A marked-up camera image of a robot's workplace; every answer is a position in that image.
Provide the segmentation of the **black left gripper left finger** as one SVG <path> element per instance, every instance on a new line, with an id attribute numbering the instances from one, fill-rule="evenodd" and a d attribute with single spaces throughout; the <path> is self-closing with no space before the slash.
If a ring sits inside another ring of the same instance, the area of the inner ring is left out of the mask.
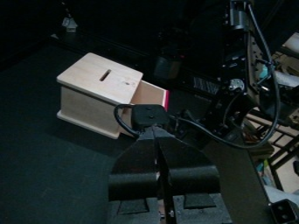
<path id="1" fill-rule="evenodd" d="M 106 224 L 158 224 L 154 131 L 145 129 L 113 164 Z"/>

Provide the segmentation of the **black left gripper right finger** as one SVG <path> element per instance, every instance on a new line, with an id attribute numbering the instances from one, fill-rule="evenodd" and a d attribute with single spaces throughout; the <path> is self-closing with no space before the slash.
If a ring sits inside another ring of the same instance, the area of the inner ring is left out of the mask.
<path id="1" fill-rule="evenodd" d="M 230 224 L 220 175 L 204 153 L 154 129 L 165 224 Z"/>

